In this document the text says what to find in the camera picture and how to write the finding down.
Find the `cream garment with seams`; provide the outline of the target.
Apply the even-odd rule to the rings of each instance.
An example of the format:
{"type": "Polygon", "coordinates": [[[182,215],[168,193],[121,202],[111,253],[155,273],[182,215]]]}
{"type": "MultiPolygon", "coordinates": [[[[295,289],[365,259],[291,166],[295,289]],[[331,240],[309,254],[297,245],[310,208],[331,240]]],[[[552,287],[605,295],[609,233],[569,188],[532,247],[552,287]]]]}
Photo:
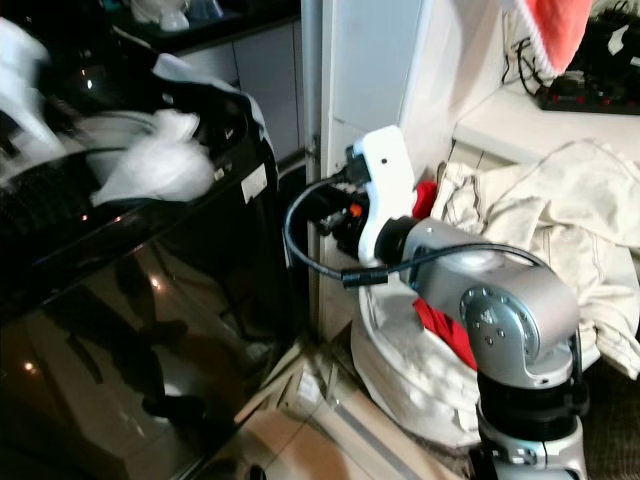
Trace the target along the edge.
{"type": "Polygon", "coordinates": [[[586,364],[640,378],[640,161],[577,140],[530,164],[436,168],[431,216],[547,262],[576,294],[586,364]]]}

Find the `white object on counter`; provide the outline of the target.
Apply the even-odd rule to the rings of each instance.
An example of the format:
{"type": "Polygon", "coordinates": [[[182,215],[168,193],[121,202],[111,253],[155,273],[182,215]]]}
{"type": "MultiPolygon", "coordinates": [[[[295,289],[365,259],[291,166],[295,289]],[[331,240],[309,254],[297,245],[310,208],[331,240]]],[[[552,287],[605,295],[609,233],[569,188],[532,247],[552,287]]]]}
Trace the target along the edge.
{"type": "Polygon", "coordinates": [[[160,31],[179,32],[191,28],[187,12],[192,0],[129,0],[134,20],[160,31]]]}

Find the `red garment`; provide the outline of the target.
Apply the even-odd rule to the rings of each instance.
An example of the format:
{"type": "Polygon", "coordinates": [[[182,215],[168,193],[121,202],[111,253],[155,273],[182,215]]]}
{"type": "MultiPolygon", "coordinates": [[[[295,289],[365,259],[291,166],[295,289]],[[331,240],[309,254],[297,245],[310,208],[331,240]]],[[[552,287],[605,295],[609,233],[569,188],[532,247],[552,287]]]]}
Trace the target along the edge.
{"type": "Polygon", "coordinates": [[[419,321],[428,332],[435,335],[447,344],[454,356],[463,364],[470,367],[471,370],[477,370],[476,358],[472,352],[468,333],[463,325],[449,319],[442,311],[431,307],[428,302],[422,298],[416,298],[413,301],[413,310],[419,315],[419,321]]]}

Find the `red cloth with white trim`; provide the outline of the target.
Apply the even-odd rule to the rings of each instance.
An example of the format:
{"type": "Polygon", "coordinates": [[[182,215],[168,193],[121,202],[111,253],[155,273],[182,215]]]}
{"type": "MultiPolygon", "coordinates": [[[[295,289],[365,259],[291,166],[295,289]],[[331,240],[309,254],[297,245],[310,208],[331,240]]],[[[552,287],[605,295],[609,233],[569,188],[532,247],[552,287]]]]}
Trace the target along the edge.
{"type": "Polygon", "coordinates": [[[594,0],[499,0],[532,42],[538,68],[563,76],[585,35],[594,0]]]}

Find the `white fabric laundry basket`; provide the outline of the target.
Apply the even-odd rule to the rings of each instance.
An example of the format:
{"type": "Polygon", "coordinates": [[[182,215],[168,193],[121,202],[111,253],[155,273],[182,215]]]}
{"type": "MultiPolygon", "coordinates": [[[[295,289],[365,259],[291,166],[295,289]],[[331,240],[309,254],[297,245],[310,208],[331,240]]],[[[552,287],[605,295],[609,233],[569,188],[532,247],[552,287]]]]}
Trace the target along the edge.
{"type": "Polygon", "coordinates": [[[477,374],[422,325],[398,282],[358,288],[351,351],[370,397],[401,428],[445,448],[480,443],[477,374]]]}

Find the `white washer label sticker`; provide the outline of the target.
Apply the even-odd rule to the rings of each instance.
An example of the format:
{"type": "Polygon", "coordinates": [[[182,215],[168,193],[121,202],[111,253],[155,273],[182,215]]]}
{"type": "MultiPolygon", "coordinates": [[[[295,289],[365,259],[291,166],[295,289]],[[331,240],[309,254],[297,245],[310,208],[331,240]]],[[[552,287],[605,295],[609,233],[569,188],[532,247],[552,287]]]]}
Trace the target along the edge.
{"type": "Polygon", "coordinates": [[[251,202],[255,200],[257,196],[261,195],[269,186],[268,165],[257,165],[250,174],[247,174],[246,177],[239,182],[244,204],[251,204],[251,202]]]}

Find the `black top-load washing machine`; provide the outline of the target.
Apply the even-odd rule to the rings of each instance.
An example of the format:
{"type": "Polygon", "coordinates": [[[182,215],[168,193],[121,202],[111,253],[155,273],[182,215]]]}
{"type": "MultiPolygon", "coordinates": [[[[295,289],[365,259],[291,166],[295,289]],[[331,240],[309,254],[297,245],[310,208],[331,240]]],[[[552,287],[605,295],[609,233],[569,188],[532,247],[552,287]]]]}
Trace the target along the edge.
{"type": "Polygon", "coordinates": [[[1,479],[243,480],[298,330],[255,101],[100,0],[1,1],[1,479]]]}

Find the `black power strip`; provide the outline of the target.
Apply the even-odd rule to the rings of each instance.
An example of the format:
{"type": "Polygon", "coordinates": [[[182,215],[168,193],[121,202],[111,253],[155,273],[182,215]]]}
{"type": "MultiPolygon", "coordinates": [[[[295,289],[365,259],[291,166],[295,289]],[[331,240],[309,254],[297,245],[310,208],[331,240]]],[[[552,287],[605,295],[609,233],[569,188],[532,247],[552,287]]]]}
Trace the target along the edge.
{"type": "Polygon", "coordinates": [[[534,101],[556,113],[640,116],[640,84],[561,77],[535,92],[534,101]]]}

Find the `white garment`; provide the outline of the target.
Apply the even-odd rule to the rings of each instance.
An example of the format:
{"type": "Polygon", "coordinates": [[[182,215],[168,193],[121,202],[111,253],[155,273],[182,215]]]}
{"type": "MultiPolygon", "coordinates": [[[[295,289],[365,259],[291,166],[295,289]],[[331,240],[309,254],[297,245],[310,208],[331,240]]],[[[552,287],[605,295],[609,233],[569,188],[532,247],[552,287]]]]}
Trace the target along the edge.
{"type": "Polygon", "coordinates": [[[200,116],[160,110],[147,123],[146,133],[96,170],[101,188],[92,193],[92,205],[134,198],[188,202],[209,192],[218,169],[196,141],[200,116]]]}

